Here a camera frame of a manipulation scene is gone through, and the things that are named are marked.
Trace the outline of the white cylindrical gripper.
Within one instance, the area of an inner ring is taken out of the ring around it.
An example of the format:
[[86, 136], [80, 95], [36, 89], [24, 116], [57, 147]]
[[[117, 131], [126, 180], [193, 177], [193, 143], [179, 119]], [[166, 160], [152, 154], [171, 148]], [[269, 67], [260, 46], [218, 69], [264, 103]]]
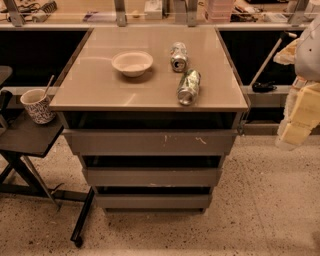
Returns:
[[290, 87], [275, 145], [291, 151], [301, 146], [320, 124], [320, 84], [296, 77]]

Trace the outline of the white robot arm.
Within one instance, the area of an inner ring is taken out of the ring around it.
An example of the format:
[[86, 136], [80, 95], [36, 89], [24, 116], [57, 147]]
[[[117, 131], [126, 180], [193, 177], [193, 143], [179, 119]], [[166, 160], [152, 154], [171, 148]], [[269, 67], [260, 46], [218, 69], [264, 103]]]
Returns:
[[320, 15], [273, 61], [293, 64], [295, 69], [296, 78], [286, 98], [275, 142], [278, 148], [291, 151], [301, 146], [320, 124]]

